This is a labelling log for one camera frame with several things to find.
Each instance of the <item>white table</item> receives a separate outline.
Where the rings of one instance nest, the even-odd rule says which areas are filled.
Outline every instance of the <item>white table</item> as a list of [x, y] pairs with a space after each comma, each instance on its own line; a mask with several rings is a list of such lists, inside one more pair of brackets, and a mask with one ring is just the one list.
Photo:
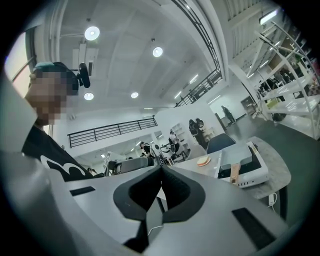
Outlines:
[[[263, 158], [266, 166], [268, 167], [269, 180], [261, 184], [239, 189], [245, 190], [256, 199], [265, 198], [271, 195], [272, 193], [279, 191], [280, 215], [284, 219], [286, 219], [288, 200], [287, 185], [291, 181], [291, 174], [289, 172], [289, 169], [285, 164], [284, 160], [278, 154], [278, 152], [268, 143], [266, 143], [258, 137], [251, 137], [247, 141], [252, 141], [254, 144], [257, 145], [257, 149], [261, 157]], [[211, 158], [211, 161], [205, 166], [199, 167], [197, 165], [199, 157], [177, 163], [174, 166], [199, 174], [214, 177], [217, 171], [217, 164], [220, 152], [221, 151], [217, 151], [208, 154], [208, 156]], [[162, 188], [160, 189], [157, 196], [161, 199], [166, 199], [165, 193], [163, 192]]]

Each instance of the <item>black chair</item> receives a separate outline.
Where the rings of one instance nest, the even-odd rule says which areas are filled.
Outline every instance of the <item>black chair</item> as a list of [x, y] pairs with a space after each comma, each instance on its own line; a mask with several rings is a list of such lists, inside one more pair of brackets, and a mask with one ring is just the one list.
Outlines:
[[229, 135], [222, 133], [210, 139], [206, 148], [206, 153], [210, 154], [213, 152], [217, 152], [233, 144], [236, 144], [235, 140], [231, 138]]

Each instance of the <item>white ceiling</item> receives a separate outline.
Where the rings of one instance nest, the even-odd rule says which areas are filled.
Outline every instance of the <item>white ceiling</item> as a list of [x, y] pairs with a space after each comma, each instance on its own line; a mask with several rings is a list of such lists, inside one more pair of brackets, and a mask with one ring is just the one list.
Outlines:
[[[198, 82], [209, 74], [195, 42], [158, 10], [159, 5], [147, 3], [145, 0], [68, 1], [61, 35], [81, 34], [90, 26], [100, 29], [97, 40], [86, 41], [87, 48], [98, 49], [95, 76], [90, 79], [89, 89], [80, 88], [75, 112], [174, 106], [179, 101], [174, 96], [196, 74]], [[80, 42], [85, 42], [84, 37], [60, 39], [60, 60], [68, 67], [72, 66], [73, 49], [78, 49]], [[152, 54], [155, 47], [163, 48], [159, 58]], [[86, 92], [94, 94], [92, 101], [83, 99]], [[132, 99], [132, 92], [138, 92], [139, 97]]]
[[101, 157], [101, 154], [104, 154], [108, 151], [114, 152], [119, 155], [125, 155], [131, 152], [131, 149], [139, 149], [139, 145], [136, 146], [138, 142], [145, 142], [150, 143], [152, 141], [152, 137], [150, 134], [141, 136], [138, 138], [130, 139], [126, 142], [114, 144], [112, 146], [108, 146], [96, 151], [92, 151], [87, 154], [83, 154], [81, 156], [76, 157], [76, 160], [79, 160], [79, 162], [83, 163], [85, 161], [86, 163], [90, 163], [92, 165], [101, 163], [104, 161], [104, 159]]
[[[228, 15], [229, 29], [232, 33], [232, 58], [247, 73], [252, 64], [260, 39], [255, 31], [262, 33], [272, 26], [271, 21], [289, 28], [289, 21], [283, 20], [283, 12], [278, 14], [263, 25], [259, 18], [279, 8], [269, 0], [224, 0]], [[283, 41], [285, 36], [279, 30], [274, 30], [268, 36], [273, 42]], [[267, 44], [263, 44], [252, 72], [259, 68], [265, 61], [271, 60], [275, 53]]]

